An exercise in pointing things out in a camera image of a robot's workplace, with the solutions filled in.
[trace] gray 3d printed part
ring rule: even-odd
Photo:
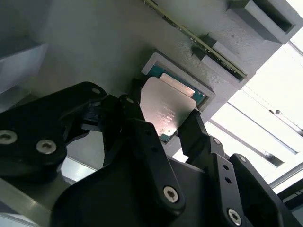
[[[210,36],[206,36],[203,38],[203,41],[212,47],[214,50],[219,52],[222,56],[227,58],[230,62],[232,62],[234,65],[236,65],[241,71],[247,74],[247,78],[251,78],[256,73],[250,68],[249,65],[244,63],[239,57],[237,57],[234,53],[232,53],[230,50],[228,50],[225,46],[223,46],[220,42],[214,40]],[[201,61],[203,64],[211,68],[213,71],[215,71],[220,77],[222,77],[224,80],[232,84],[234,87],[241,89],[244,84],[246,83],[246,78],[243,78],[242,80],[238,80],[235,78],[232,74],[230,74],[228,71],[223,69],[218,63],[216,63],[214,60],[209,58],[203,51],[201,51],[199,48],[193,48],[194,55]]]
[[[0,41],[0,94],[38,73],[46,47],[27,37]]]
[[[282,0],[240,0],[230,4],[235,21],[252,35],[285,44],[303,26],[298,13]]]

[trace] black plastic part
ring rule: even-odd
[[[185,210],[176,219],[160,215],[148,200],[146,185],[134,183],[140,166],[132,157],[122,159],[71,186],[53,211],[53,227],[206,227],[206,177],[203,171],[169,159],[186,200]],[[137,192],[144,194],[142,199]]]
[[[83,82],[43,97],[26,105],[0,114],[1,130],[14,131],[18,139],[9,145],[0,145],[0,176],[29,181],[47,181],[55,177],[66,157],[66,143],[70,136],[73,117],[90,105],[99,103],[105,91],[97,85]],[[75,133],[74,137],[86,132]],[[52,154],[36,150],[40,140],[52,140],[57,149]]]
[[[262,176],[239,154],[230,158],[237,177],[245,216],[258,227],[301,227],[297,219],[287,209]]]
[[[208,193],[215,198],[207,200],[209,209],[218,218],[208,217],[208,225],[234,226],[228,210],[235,210],[246,226],[240,194],[232,164],[224,158],[222,144],[208,136],[200,112],[193,111],[178,130],[182,150],[188,155],[187,163],[204,169],[208,175]]]

